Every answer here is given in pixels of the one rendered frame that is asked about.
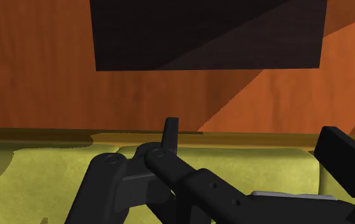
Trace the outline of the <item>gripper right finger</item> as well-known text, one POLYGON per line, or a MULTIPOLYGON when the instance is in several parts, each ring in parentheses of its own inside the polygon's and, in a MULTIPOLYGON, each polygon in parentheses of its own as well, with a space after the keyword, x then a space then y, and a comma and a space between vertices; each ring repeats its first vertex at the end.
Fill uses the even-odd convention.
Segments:
MULTIPOLYGON (((337 127, 324 126, 314 156, 339 185, 355 198, 355 140, 337 127)), ((347 218, 355 224, 355 209, 347 218)))

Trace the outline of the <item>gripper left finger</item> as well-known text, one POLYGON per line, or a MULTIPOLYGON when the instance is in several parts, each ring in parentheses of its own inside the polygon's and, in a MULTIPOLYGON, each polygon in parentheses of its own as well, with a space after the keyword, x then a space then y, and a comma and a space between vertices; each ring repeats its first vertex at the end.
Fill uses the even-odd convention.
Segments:
POLYGON ((257 224, 249 197, 176 155, 178 126, 178 118, 167 118, 161 142, 140 145, 131 159, 95 156, 65 224, 124 224, 130 208, 141 205, 162 224, 257 224))

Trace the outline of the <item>yellow-green sofa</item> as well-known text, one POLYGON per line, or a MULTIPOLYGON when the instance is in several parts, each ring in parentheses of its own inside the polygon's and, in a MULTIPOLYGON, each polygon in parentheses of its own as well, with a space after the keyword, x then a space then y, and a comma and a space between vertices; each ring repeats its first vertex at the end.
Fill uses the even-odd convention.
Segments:
MULTIPOLYGON (((0 128, 0 224, 64 224, 91 159, 134 155, 160 132, 0 128)), ((242 193, 332 195, 355 204, 313 157, 315 134, 181 132, 177 154, 242 193)))

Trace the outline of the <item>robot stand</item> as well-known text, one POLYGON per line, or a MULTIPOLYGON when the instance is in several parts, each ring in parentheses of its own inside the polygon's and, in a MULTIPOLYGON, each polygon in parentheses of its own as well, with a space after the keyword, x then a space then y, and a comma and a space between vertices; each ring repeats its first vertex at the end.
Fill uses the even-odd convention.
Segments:
POLYGON ((90 0, 99 71, 308 69, 328 0, 90 0))

